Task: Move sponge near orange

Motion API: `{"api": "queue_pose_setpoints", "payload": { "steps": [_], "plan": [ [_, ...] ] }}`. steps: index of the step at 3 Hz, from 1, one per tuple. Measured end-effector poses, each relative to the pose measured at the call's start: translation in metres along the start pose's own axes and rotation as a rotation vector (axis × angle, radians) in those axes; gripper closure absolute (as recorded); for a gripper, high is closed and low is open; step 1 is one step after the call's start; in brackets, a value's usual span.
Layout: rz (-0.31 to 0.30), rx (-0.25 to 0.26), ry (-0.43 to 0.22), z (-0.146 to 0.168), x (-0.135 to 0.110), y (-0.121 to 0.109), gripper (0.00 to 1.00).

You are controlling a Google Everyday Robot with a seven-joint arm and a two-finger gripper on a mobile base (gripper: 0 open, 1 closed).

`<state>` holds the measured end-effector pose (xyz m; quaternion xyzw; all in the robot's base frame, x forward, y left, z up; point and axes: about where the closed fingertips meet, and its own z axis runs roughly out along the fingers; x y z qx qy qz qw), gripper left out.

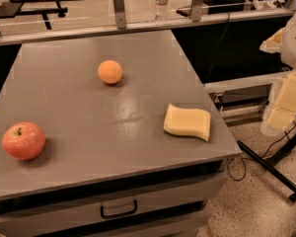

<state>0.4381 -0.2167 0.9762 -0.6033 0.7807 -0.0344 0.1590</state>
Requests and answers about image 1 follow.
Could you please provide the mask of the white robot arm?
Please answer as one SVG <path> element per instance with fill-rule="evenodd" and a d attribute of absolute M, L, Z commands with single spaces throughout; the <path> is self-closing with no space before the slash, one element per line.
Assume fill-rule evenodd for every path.
<path fill-rule="evenodd" d="M 286 26 L 264 40 L 259 49 L 280 54 L 281 62 L 292 71 L 283 79 L 276 78 L 269 93 L 269 104 L 263 113 L 260 131 L 275 136 L 296 119 L 296 13 Z"/>

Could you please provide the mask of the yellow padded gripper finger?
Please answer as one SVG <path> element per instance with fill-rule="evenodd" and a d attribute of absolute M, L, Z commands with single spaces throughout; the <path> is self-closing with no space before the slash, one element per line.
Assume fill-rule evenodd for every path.
<path fill-rule="evenodd" d="M 282 34 L 283 30 L 278 30 L 275 34 L 273 34 L 270 38 L 264 40 L 260 45 L 259 49 L 263 52 L 267 53 L 276 53 L 281 50 L 281 42 L 282 42 Z"/>
<path fill-rule="evenodd" d="M 296 119 L 296 70 L 272 84 L 260 131 L 275 136 Z"/>

